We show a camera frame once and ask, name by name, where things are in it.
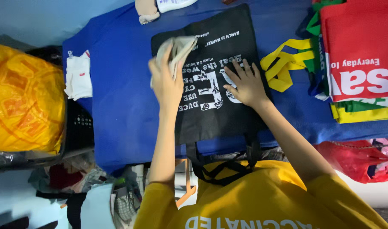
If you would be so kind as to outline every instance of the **blue surface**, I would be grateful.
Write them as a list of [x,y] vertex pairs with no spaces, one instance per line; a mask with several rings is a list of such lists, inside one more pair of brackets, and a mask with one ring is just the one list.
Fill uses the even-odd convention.
[[[63,43],[64,57],[72,50],[91,54],[95,159],[108,172],[129,163],[150,161],[156,142],[159,105],[150,89],[147,62],[151,58],[153,35],[183,28],[209,18],[240,3],[248,3],[256,33],[259,57],[274,51],[290,38],[307,15],[310,0],[239,0],[229,6],[220,0],[199,0],[195,4],[169,11],[147,25],[138,21],[134,4],[93,18],[73,38]],[[338,124],[328,103],[308,95],[308,74],[292,71],[294,85],[280,93],[272,90],[279,111],[310,142],[347,141],[388,137],[388,120]],[[92,110],[91,99],[81,101]],[[263,147],[277,145],[269,130],[258,134]],[[204,155],[225,154],[246,148],[242,136],[221,137],[197,144]],[[176,155],[185,156],[185,146]]]

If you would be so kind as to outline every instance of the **hand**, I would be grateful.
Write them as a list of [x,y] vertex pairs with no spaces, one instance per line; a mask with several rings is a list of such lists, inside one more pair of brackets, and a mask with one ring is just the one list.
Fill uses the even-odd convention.
[[171,45],[167,48],[161,61],[161,67],[156,65],[156,57],[149,61],[149,69],[152,73],[152,86],[156,95],[157,101],[160,105],[160,111],[166,113],[177,114],[178,105],[180,104],[183,86],[182,81],[182,62],[177,66],[177,76],[174,81],[171,77],[169,68],[169,56],[171,52]]
[[263,87],[263,82],[260,78],[260,72],[256,65],[254,63],[252,64],[254,71],[253,75],[246,59],[243,59],[243,66],[245,67],[244,71],[236,60],[233,60],[232,63],[240,78],[228,67],[225,67],[224,69],[229,78],[236,84],[237,88],[235,89],[228,84],[224,85],[224,88],[230,91],[236,99],[253,109],[261,102],[270,101],[266,96],[265,88]]

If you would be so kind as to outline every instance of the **yellow bag handle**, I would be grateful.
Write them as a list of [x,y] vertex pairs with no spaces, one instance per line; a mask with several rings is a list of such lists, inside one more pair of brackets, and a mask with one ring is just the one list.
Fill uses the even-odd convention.
[[[265,76],[269,87],[280,92],[287,90],[287,88],[293,85],[289,70],[304,69],[306,68],[304,60],[310,60],[314,58],[314,53],[312,50],[297,54],[289,54],[281,51],[284,46],[295,49],[312,48],[310,39],[289,39],[288,41],[281,44],[274,52],[262,58],[260,65],[262,66],[262,69],[266,71]],[[275,65],[272,66],[272,68],[267,70],[269,66],[276,60],[276,58],[280,59]]]

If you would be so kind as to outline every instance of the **wooden chair leg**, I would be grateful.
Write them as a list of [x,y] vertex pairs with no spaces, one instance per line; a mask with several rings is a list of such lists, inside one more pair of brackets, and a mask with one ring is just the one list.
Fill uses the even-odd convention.
[[196,186],[191,186],[190,182],[190,160],[183,159],[185,161],[185,183],[187,193],[184,194],[179,200],[177,200],[176,205],[180,207],[182,203],[184,203],[191,195],[193,195],[197,191]]

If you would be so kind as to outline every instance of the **black tote bag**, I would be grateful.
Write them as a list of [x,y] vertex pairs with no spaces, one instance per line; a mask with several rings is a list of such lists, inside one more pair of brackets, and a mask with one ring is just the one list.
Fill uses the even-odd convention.
[[[267,126],[252,108],[239,102],[222,87],[225,84],[236,87],[224,71],[225,66],[235,70],[233,59],[242,66],[242,60],[247,59],[248,63],[255,63],[262,73],[249,6],[241,4],[182,29],[156,34],[152,37],[153,57],[167,39],[189,35],[196,36],[198,42],[188,55],[182,71],[184,92],[177,113],[175,142],[176,145],[186,143],[187,156],[197,167],[194,171],[197,170],[196,175],[200,179],[207,180],[202,173],[197,174],[198,169],[211,177],[211,183],[226,185],[228,181],[215,181],[212,177],[216,174],[203,169],[196,142],[218,136],[245,135],[249,168],[256,164],[260,151],[256,133]],[[266,78],[261,78],[270,98]],[[245,175],[244,168],[235,164],[224,163],[221,167],[238,171],[241,174],[238,177]]]

